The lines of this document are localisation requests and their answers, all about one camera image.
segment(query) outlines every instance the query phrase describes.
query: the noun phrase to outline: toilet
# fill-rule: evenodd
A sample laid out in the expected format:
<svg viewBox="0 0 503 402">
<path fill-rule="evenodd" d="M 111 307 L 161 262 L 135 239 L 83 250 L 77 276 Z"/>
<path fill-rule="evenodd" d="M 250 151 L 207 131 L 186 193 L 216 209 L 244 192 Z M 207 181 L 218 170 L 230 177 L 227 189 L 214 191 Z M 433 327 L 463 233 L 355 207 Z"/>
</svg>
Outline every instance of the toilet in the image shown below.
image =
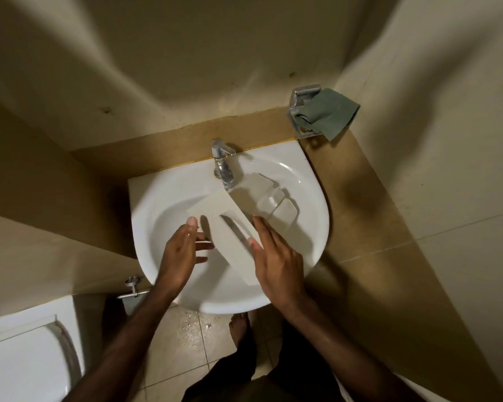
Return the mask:
<svg viewBox="0 0 503 402">
<path fill-rule="evenodd" d="M 0 317 L 0 401 L 58 402 L 102 351 L 102 295 Z"/>
</svg>

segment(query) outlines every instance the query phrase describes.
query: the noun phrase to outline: person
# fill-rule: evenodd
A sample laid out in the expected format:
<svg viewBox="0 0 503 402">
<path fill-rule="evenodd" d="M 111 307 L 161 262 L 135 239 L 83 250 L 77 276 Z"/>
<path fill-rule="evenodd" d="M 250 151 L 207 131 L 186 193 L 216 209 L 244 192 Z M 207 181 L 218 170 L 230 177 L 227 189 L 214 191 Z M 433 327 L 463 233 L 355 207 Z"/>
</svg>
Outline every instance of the person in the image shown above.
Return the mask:
<svg viewBox="0 0 503 402">
<path fill-rule="evenodd" d="M 285 318 L 279 363 L 267 376 L 251 380 L 257 351 L 247 315 L 235 315 L 229 330 L 236 352 L 189 387 L 183 401 L 424 401 L 335 328 L 304 288 L 302 256 L 266 220 L 253 216 L 253 222 L 262 243 L 249 239 L 256 275 Z M 64 402 L 126 400 L 164 313 L 194 265 L 206 261 L 196 251 L 212 248 L 198 232 L 197 220 L 188 218 L 166 244 L 153 288 Z"/>
</svg>

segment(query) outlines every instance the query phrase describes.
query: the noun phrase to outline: faucet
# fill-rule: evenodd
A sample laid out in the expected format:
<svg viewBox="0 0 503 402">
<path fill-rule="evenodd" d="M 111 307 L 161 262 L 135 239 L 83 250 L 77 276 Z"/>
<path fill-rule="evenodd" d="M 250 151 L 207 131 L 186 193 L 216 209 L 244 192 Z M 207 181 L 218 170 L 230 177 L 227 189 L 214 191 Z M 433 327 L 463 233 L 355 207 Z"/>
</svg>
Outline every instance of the faucet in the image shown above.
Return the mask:
<svg viewBox="0 0 503 402">
<path fill-rule="evenodd" d="M 224 142 L 217 138 L 211 142 L 212 156 L 215 159 L 215 176 L 221 179 L 224 189 L 229 190 L 233 184 L 233 173 L 227 164 L 226 155 L 234 155 L 236 151 L 229 148 Z"/>
</svg>

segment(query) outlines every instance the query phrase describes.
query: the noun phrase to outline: sink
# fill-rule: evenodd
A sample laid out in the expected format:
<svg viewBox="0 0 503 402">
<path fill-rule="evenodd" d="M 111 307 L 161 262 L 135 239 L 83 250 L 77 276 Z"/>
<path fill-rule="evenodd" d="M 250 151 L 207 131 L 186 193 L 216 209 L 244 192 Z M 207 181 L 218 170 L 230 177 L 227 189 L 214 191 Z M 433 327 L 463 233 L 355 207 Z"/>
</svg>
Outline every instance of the sink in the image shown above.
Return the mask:
<svg viewBox="0 0 503 402">
<path fill-rule="evenodd" d="M 281 142 L 228 157 L 239 188 L 242 176 L 256 172 L 275 182 L 295 204 L 298 216 L 283 234 L 299 251 L 307 274 L 324 251 L 329 231 L 328 206 L 322 189 L 297 141 Z M 168 239 L 187 219 L 187 210 L 222 182 L 214 160 L 194 162 L 129 180 L 132 233 L 145 276 L 154 284 Z M 175 302 L 212 314 L 240 313 L 270 301 L 259 285 L 248 286 L 216 250 L 204 251 L 208 261 L 195 266 Z"/>
</svg>

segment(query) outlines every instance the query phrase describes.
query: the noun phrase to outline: cloth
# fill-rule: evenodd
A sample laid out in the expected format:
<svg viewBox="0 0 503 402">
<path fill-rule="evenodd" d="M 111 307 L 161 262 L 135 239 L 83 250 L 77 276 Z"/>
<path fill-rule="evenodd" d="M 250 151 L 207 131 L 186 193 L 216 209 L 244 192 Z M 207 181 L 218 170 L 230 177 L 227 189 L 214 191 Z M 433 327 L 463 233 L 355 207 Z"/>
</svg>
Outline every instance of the cloth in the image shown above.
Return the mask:
<svg viewBox="0 0 503 402">
<path fill-rule="evenodd" d="M 344 402 L 326 361 L 287 321 L 278 365 L 251 381 L 257 349 L 248 330 L 235 353 L 221 358 L 210 372 L 189 387 L 182 402 Z"/>
<path fill-rule="evenodd" d="M 350 125 L 358 110 L 358 103 L 332 89 L 324 89 L 304 104 L 293 118 L 299 126 L 322 133 L 332 141 Z"/>
</svg>

